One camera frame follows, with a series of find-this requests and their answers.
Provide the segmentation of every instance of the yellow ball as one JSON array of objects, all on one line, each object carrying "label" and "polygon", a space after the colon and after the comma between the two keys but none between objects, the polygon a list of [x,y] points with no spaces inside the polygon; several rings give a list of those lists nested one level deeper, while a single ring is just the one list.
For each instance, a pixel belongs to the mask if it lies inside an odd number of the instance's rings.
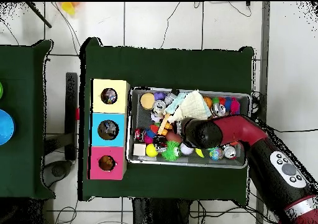
[{"label": "yellow ball", "polygon": [[147,154],[147,156],[149,156],[151,158],[154,158],[158,154],[158,152],[156,151],[156,148],[153,144],[149,144],[146,147],[146,154]]}]

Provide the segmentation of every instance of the blue bowl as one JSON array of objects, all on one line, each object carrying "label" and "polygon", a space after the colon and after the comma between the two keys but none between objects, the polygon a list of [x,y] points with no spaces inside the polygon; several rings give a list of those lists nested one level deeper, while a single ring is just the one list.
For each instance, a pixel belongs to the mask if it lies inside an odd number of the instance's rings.
[{"label": "blue bowl", "polygon": [[0,146],[7,143],[14,133],[12,117],[0,109]]}]

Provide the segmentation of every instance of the green table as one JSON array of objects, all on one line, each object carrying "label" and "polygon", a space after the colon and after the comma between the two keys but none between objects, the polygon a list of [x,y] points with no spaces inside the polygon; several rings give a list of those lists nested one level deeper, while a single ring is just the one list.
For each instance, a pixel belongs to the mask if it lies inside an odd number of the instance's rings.
[{"label": "green table", "polygon": [[87,179],[90,79],[122,79],[131,86],[200,89],[249,94],[253,49],[148,50],[101,47],[88,38],[81,47],[79,107],[79,198],[156,197],[181,199],[234,199],[246,203],[247,167],[194,168],[155,164],[127,165],[121,181]]},{"label": "green table", "polygon": [[14,119],[13,137],[0,146],[0,197],[54,198],[41,182],[43,161],[43,63],[52,42],[32,47],[0,45],[0,109]]}]

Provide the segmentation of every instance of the pink ball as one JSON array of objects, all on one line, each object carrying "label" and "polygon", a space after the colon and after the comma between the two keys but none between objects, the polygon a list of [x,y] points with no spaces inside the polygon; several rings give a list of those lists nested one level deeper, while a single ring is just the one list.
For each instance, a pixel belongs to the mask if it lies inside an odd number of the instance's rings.
[{"label": "pink ball", "polygon": [[153,139],[151,138],[151,137],[149,137],[147,134],[145,134],[145,136],[144,136],[144,141],[145,141],[145,143],[148,145],[148,144],[152,144],[152,141],[153,141]]}]

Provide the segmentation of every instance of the black pole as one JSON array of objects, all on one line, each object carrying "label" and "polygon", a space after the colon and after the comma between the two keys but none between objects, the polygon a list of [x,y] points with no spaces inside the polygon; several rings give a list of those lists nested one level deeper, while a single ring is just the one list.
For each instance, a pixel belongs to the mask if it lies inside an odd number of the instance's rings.
[{"label": "black pole", "polygon": [[43,17],[43,15],[41,15],[41,13],[37,10],[37,8],[31,3],[26,1],[25,3],[27,3],[27,5],[34,11],[34,13],[37,14],[37,16],[42,19],[42,21],[45,23],[45,25],[49,28],[52,28],[52,25],[48,23],[48,21]]}]

